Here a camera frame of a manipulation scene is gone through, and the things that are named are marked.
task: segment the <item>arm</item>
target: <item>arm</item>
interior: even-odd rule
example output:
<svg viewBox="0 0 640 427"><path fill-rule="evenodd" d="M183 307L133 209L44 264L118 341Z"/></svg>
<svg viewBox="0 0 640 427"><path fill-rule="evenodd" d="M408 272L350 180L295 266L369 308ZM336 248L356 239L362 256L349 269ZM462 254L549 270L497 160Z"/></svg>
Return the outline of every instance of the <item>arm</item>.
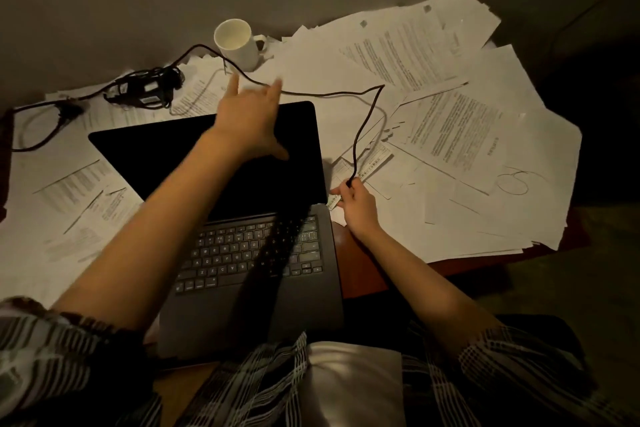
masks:
<svg viewBox="0 0 640 427"><path fill-rule="evenodd" d="M100 256L53 305L121 328L146 330L173 283L194 231L238 167L288 158L273 135L282 82L240 94L229 81L214 126L164 180Z"/></svg>
<svg viewBox="0 0 640 427"><path fill-rule="evenodd" d="M500 326L492 314L385 233L378 223L376 198L359 179L353 180L351 188L342 183L331 193L342 195L338 205L344 209L351 232L369 248L418 318L452 357L482 331Z"/></svg>

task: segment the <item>laptop keyboard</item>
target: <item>laptop keyboard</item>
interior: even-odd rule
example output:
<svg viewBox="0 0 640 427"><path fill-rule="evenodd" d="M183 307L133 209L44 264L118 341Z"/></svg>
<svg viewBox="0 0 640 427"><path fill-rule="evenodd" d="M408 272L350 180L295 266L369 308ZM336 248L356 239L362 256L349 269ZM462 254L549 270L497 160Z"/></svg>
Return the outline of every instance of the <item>laptop keyboard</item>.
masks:
<svg viewBox="0 0 640 427"><path fill-rule="evenodd" d="M316 216L243 220L205 226L176 278L176 294L241 284L247 279L322 273Z"/></svg>

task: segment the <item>forearm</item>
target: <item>forearm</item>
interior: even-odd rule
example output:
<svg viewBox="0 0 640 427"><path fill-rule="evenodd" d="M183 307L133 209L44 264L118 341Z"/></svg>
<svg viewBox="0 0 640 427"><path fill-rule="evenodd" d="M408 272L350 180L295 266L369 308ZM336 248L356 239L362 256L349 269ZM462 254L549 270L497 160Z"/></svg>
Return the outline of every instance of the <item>forearm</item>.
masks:
<svg viewBox="0 0 640 427"><path fill-rule="evenodd" d="M54 309L146 329L164 302L195 229L240 164L223 139L205 134Z"/></svg>
<svg viewBox="0 0 640 427"><path fill-rule="evenodd" d="M365 245L418 318L455 357L474 337L500 322L382 229Z"/></svg>

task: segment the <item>mug handle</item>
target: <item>mug handle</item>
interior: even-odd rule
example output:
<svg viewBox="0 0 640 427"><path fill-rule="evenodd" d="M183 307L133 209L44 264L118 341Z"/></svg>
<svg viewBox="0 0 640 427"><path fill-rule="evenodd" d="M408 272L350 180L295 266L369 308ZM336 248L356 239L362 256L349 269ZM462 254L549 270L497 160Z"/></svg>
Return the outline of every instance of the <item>mug handle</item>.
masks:
<svg viewBox="0 0 640 427"><path fill-rule="evenodd" d="M260 54L263 54L263 52L265 52L267 50L267 36L262 35L262 34L258 34L258 35L254 35L253 36L253 40L254 41L262 41L262 50L258 51Z"/></svg>

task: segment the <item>floor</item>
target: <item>floor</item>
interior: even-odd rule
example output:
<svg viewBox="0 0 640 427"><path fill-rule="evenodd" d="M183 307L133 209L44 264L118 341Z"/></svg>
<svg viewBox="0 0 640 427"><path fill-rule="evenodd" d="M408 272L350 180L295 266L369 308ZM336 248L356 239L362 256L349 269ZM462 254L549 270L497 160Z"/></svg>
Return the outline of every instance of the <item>floor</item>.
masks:
<svg viewBox="0 0 640 427"><path fill-rule="evenodd" d="M489 278L461 278L459 285L494 314L564 319L603 390L640 411L640 204L579 210L591 246L516 262Z"/></svg>

